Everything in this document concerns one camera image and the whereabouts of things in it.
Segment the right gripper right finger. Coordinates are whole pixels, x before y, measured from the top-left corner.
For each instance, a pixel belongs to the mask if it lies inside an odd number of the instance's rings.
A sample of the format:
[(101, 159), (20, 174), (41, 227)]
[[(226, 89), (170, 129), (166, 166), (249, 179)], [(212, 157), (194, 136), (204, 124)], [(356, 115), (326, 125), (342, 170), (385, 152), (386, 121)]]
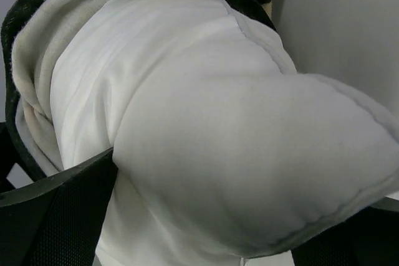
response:
[(398, 193), (361, 192), (288, 248), (294, 265), (398, 265)]

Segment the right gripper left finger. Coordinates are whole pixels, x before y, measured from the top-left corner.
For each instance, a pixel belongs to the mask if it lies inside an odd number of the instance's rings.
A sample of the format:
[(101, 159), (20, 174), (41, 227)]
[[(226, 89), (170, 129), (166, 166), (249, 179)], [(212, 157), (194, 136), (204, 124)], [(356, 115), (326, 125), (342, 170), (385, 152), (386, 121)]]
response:
[(1, 265), (92, 265), (117, 177), (113, 151), (1, 194)]

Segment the white pillow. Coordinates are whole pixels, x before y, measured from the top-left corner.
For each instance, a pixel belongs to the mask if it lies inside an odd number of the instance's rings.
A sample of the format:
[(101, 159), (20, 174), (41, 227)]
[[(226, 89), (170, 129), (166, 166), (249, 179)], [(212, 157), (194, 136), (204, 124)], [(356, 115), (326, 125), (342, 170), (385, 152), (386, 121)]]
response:
[(239, 265), (398, 190), (398, 122), (223, 0), (109, 0), (54, 67), (64, 168), (113, 149), (102, 265)]

